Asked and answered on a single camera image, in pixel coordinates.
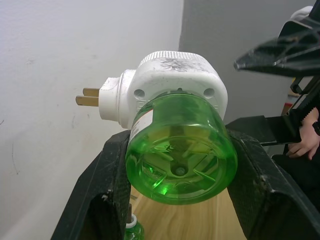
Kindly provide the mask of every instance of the white label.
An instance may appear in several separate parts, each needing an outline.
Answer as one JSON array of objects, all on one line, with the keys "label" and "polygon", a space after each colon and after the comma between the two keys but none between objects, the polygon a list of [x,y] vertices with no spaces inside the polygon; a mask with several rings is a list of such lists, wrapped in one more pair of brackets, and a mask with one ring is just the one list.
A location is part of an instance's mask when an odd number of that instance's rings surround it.
[{"label": "white label", "polygon": [[152,109],[152,110],[148,111],[147,113],[145,113],[143,116],[141,116],[135,122],[135,124],[133,125],[133,127],[131,129],[129,143],[138,133],[140,133],[146,127],[150,126],[150,124],[152,123],[152,120],[153,120],[153,116],[154,116],[154,110]]}]

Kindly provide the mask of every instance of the green plastic bottle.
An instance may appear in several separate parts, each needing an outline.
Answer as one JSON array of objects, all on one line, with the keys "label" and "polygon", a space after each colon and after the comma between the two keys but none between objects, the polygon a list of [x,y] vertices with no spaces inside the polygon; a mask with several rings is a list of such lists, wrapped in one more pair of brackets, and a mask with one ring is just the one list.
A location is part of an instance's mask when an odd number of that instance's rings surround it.
[{"label": "green plastic bottle", "polygon": [[136,115],[126,172],[143,195],[172,205],[205,201],[233,180],[238,160],[219,114],[205,99],[170,93]]},{"label": "green plastic bottle", "polygon": [[145,231],[142,225],[137,221],[137,217],[132,214],[131,223],[125,226],[124,240],[144,240]]}]

